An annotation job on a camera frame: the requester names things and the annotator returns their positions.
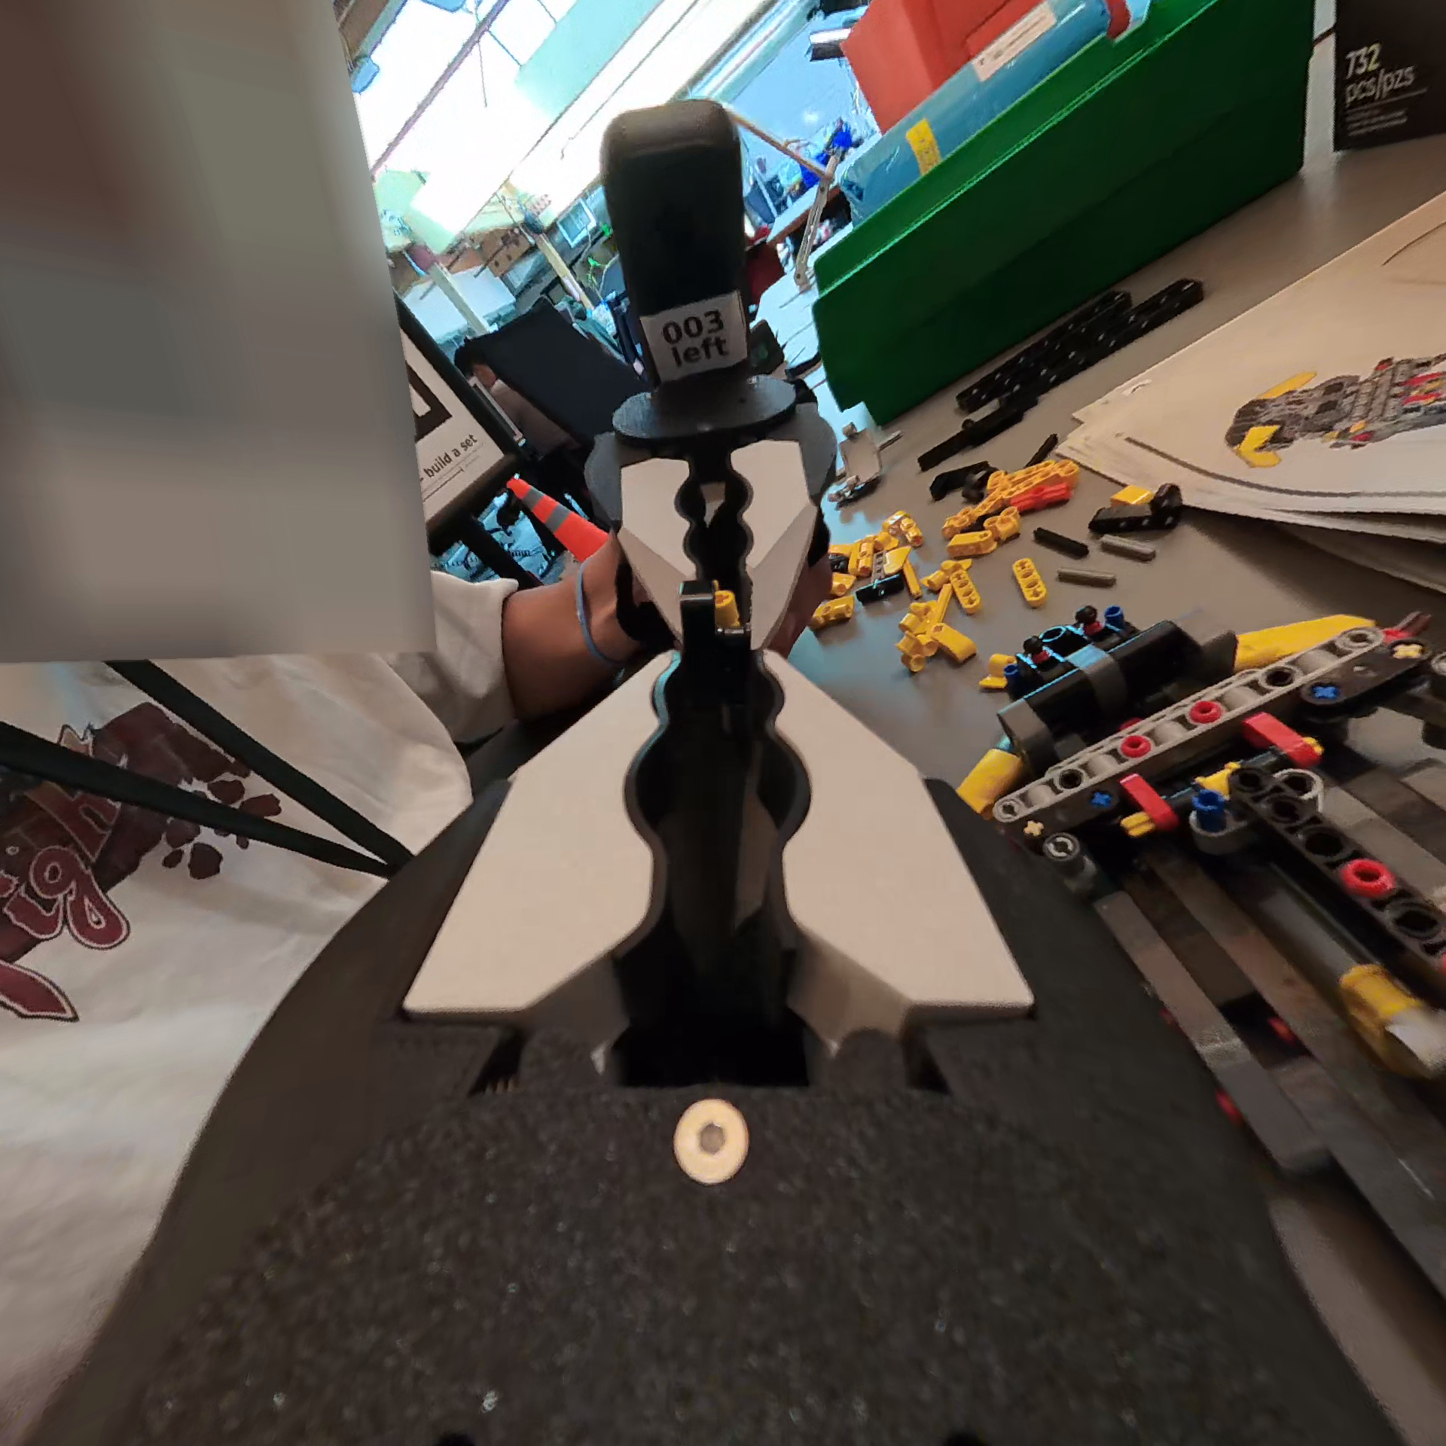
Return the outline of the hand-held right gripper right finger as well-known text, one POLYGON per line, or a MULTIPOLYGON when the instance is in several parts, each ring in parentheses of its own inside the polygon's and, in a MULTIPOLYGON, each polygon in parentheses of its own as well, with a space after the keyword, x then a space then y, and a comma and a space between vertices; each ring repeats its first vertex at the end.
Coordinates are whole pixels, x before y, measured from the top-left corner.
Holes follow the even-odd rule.
POLYGON ((807 777, 783 846, 792 1013, 823 1047, 1024 1018, 1035 994, 928 781, 790 664, 764 669, 783 695, 776 734, 807 777))

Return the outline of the long black lego beam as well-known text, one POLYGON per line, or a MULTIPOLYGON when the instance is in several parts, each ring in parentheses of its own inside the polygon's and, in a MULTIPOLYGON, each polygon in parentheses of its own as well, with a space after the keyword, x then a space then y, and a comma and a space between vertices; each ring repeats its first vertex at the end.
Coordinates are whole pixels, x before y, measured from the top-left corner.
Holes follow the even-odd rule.
POLYGON ((1131 309, 1133 299, 1124 290, 1112 290, 1095 299, 955 393, 955 409, 961 414, 973 414, 1002 402, 1011 393, 1038 393, 1047 374, 1054 374, 1076 354, 1093 352, 1119 333, 1131 309))
POLYGON ((1091 371, 1102 361, 1131 347, 1135 342, 1152 333, 1157 333, 1171 321, 1198 307, 1203 299, 1203 283, 1193 278, 1184 278, 1169 283, 1160 292, 1148 295, 1140 302, 1133 300, 1133 309, 1129 318, 1126 319, 1126 324, 1110 340, 1104 342, 1093 352, 1073 355, 1054 374, 1047 374, 1043 380, 1043 388, 1038 393, 1014 392, 995 405, 1011 405, 1024 398, 1043 398, 1047 393, 1052 393, 1059 386, 1064 386, 1066 383, 1073 381, 1076 376, 1091 371))

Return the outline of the green plastic bin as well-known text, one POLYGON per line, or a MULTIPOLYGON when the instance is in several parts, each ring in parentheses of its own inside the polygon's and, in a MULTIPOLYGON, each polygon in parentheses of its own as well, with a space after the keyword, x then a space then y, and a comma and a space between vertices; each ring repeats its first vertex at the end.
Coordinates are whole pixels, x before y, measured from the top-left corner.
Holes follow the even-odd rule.
POLYGON ((1167 3, 1083 51, 816 264, 842 409, 890 423, 1303 166, 1310 3, 1167 3))

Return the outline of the black office chair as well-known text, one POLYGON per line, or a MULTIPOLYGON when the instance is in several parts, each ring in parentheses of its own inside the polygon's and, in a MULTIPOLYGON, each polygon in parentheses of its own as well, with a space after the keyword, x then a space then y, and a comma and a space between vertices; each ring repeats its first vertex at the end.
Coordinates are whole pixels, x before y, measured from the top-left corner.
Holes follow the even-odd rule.
POLYGON ((613 349, 547 302, 460 343, 453 362, 544 457, 584 459, 611 431, 615 412, 644 388, 613 349))

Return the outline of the lego set box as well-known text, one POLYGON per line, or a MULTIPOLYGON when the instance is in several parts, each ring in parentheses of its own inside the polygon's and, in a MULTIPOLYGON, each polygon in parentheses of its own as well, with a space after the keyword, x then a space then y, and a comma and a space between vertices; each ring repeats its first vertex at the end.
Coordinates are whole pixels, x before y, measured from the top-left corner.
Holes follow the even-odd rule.
POLYGON ((1444 3, 1338 3, 1332 147, 1444 135, 1444 3))

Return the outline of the orange plastic case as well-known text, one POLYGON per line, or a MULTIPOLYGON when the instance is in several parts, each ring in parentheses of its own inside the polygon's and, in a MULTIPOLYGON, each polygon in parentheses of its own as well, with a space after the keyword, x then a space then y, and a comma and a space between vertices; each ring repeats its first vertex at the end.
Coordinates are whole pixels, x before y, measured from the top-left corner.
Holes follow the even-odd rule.
POLYGON ((844 58, 883 133, 954 152, 1083 51, 1114 44, 1150 3, 878 3, 844 58))

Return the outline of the framed marker sign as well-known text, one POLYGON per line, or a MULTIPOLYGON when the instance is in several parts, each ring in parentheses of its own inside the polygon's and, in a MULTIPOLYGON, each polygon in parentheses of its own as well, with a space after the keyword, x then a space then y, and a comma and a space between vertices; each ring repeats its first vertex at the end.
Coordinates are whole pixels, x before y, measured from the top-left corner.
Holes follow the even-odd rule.
POLYGON ((504 488, 522 462, 522 438, 441 350, 406 302, 393 299, 401 326, 422 510, 434 534, 470 505, 504 488))

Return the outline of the blue wristband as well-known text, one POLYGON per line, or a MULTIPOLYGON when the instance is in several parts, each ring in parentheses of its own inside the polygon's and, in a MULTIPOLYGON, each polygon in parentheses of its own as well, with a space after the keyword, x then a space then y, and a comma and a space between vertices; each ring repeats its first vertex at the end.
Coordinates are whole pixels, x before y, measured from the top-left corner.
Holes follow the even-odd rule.
POLYGON ((587 652, 587 655, 592 662, 606 667, 613 674, 620 674, 625 669, 628 658, 627 657, 625 658, 609 657, 599 648, 599 645, 597 645, 597 641, 592 634, 592 627, 591 627, 591 609, 589 609, 587 591, 585 591, 585 576, 587 576, 587 564, 580 562, 578 569, 575 569, 575 574, 573 574, 572 602, 573 602, 573 615, 575 615, 577 626, 578 626, 582 639, 584 639, 584 648, 585 648, 585 652, 587 652))

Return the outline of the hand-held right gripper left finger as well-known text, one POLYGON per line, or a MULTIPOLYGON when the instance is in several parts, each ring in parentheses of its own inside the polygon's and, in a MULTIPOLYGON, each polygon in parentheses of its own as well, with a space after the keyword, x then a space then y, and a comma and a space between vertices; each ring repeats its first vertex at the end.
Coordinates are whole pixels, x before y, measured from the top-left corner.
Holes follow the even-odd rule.
POLYGON ((403 998, 408 1022, 561 1037, 611 1070, 627 1032, 615 961, 659 918, 627 784, 670 664, 646 664, 515 770, 403 998))

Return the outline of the lego instruction booklet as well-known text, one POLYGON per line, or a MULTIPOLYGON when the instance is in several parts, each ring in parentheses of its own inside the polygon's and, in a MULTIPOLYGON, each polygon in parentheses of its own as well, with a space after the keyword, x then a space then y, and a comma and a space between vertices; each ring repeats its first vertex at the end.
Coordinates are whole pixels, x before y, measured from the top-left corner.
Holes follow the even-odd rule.
POLYGON ((1444 197, 1078 414, 1124 486, 1444 591, 1444 197))

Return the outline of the black lego axle connector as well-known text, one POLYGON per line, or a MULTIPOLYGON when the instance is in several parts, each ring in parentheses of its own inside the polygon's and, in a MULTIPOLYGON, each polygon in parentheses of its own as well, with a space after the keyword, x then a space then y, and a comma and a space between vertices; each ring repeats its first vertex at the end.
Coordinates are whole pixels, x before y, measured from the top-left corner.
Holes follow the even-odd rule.
POLYGON ((919 473, 926 474, 964 452, 985 447, 988 442, 997 440, 1002 433, 1019 426, 1023 417, 1035 407, 1035 398, 1024 398, 1021 402, 997 407, 988 414, 969 417, 959 431, 950 435, 950 438, 918 457, 916 466, 919 473))

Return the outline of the black and yellow lego piece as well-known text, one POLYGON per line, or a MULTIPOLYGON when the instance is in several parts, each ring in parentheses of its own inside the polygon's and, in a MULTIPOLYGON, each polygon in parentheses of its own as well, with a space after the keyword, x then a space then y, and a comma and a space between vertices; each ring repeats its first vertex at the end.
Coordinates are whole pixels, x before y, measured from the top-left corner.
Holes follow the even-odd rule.
POLYGON ((1141 500, 1112 500, 1090 521, 1095 538, 1128 538, 1171 533, 1179 528, 1186 507, 1178 485, 1167 483, 1141 500))

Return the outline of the person's left hand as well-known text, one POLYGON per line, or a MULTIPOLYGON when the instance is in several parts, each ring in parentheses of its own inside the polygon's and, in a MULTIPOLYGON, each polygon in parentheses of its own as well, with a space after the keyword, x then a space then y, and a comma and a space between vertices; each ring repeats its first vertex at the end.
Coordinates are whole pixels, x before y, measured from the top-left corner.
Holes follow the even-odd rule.
POLYGON ((830 533, 823 512, 816 512, 816 528, 809 541, 807 557, 801 578, 792 590, 787 610, 768 645, 770 652, 787 658, 818 609, 830 602, 833 572, 828 562, 830 533))

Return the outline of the person's left forearm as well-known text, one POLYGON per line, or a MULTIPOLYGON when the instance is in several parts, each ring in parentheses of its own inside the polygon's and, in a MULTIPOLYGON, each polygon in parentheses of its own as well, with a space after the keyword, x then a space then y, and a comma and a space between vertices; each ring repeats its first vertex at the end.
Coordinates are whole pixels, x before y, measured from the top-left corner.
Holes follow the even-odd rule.
MULTIPOLYGON (((618 576, 623 562, 620 541, 587 562, 585 591, 591 627, 599 648, 611 658, 640 652, 620 622, 618 576)), ((501 614, 501 658, 511 708, 520 722, 535 722, 591 705, 625 670, 613 674, 592 662, 573 615, 573 574, 568 583, 517 591, 501 614)))

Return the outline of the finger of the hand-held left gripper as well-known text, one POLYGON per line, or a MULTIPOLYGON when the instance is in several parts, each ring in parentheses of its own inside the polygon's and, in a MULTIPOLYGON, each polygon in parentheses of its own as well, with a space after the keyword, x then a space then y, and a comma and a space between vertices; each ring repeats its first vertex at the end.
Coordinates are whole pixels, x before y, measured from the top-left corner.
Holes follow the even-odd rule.
POLYGON ((759 440, 725 457, 711 488, 711 584, 735 593, 756 652, 770 652, 804 569, 818 510, 799 443, 759 440))
POLYGON ((685 512, 702 504, 683 459, 646 459, 620 473, 620 545, 647 602, 671 634, 682 634, 682 593, 702 583, 702 524, 685 512))

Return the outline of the partly built lego car chassis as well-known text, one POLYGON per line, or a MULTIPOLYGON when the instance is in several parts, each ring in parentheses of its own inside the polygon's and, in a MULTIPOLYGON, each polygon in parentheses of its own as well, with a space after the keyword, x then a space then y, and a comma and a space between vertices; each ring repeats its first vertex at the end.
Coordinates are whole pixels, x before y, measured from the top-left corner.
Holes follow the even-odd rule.
POLYGON ((1286 1177, 1443 1297, 1443 652, 1427 614, 1026 639, 961 798, 1047 862, 1286 1177))

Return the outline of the pile of yellow lego pieces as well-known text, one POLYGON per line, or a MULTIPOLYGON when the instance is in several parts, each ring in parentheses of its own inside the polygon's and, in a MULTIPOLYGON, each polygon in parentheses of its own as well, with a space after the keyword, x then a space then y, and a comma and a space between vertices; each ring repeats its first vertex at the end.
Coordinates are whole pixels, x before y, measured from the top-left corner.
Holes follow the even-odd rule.
POLYGON ((962 621, 978 617, 983 598, 973 569, 1011 550, 1028 516, 1069 504, 1079 486, 1079 466, 1067 459, 1031 464, 1016 473, 995 471, 966 488, 964 507, 940 529, 943 553, 928 569, 926 538, 907 512, 890 516, 875 534, 833 545, 826 559, 833 583, 828 600, 814 609, 816 634, 850 624, 859 609, 894 600, 907 607, 897 621, 897 655, 911 676, 933 658, 964 665, 978 657, 962 633, 962 621))

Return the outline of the orange traffic cone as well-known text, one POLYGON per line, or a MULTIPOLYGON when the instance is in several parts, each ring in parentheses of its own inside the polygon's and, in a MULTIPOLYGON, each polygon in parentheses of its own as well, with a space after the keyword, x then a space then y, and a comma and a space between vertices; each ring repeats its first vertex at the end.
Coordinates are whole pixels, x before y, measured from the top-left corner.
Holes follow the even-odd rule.
POLYGON ((589 562, 609 543, 609 534, 604 529, 520 478, 511 478, 506 488, 518 507, 578 564, 589 562))

